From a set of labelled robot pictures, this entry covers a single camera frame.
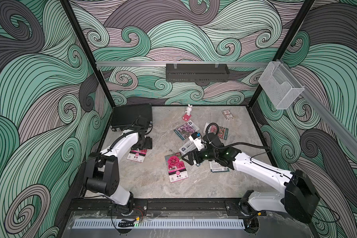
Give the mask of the hollyhock seed packet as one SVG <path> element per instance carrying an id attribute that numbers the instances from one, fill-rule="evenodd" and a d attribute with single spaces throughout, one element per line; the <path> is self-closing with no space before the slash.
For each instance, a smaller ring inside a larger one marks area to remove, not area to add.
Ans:
<path id="1" fill-rule="evenodd" d="M 127 159 L 143 163 L 148 150 L 132 150 L 129 152 Z"/>
<path id="2" fill-rule="evenodd" d="M 181 159 L 181 153 L 173 153 L 165 156 L 167 164 L 169 181 L 171 183 L 188 179 L 188 172 L 184 161 Z"/>

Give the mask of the white back seed packet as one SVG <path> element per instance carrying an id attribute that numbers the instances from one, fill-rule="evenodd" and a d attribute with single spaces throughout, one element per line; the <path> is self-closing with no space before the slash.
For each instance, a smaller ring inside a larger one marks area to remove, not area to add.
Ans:
<path id="1" fill-rule="evenodd" d="M 184 155 L 194 149 L 197 149 L 197 147 L 192 141 L 188 140 L 183 146 L 179 148 L 179 152 Z"/>

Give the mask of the purple flower seed packet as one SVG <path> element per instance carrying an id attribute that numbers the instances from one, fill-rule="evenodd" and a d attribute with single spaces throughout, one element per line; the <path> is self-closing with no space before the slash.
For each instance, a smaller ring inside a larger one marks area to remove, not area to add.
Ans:
<path id="1" fill-rule="evenodd" d="M 188 122 L 184 123 L 182 126 L 174 129 L 175 134 L 181 139 L 186 140 L 189 138 L 193 133 L 198 132 L 200 128 L 189 120 Z"/>

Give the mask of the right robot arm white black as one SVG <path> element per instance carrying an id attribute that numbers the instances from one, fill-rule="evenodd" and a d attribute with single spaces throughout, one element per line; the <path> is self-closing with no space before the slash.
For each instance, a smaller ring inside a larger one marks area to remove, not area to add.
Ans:
<path id="1" fill-rule="evenodd" d="M 194 149 L 182 158 L 190 165 L 205 160 L 215 161 L 223 167 L 249 174 L 274 188 L 275 192 L 248 193 L 245 203 L 256 212 L 265 210 L 287 213 L 295 220 L 309 224 L 320 201 L 316 187 L 305 172 L 271 166 L 233 147 Z"/>

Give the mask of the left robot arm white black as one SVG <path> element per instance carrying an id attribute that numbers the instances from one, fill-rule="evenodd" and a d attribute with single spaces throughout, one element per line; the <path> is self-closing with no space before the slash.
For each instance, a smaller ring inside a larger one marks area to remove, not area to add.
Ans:
<path id="1" fill-rule="evenodd" d="M 102 195 L 114 204 L 126 206 L 130 203 L 131 192 L 119 185 L 119 161 L 132 150 L 152 148 L 152 139 L 147 129 L 125 130 L 106 149 L 91 153 L 85 163 L 83 185 L 93 193 Z"/>

